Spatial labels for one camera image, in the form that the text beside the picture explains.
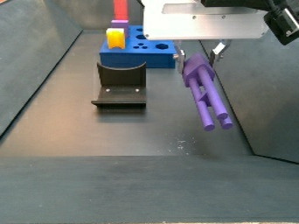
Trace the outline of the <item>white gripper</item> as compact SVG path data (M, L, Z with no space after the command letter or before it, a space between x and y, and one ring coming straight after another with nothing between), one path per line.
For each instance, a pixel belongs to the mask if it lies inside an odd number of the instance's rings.
M210 51L210 65L223 58L233 39L259 39L267 33L262 10L246 7L205 7L201 0L142 0L144 36L174 41L174 59L183 74L183 39L221 39Z

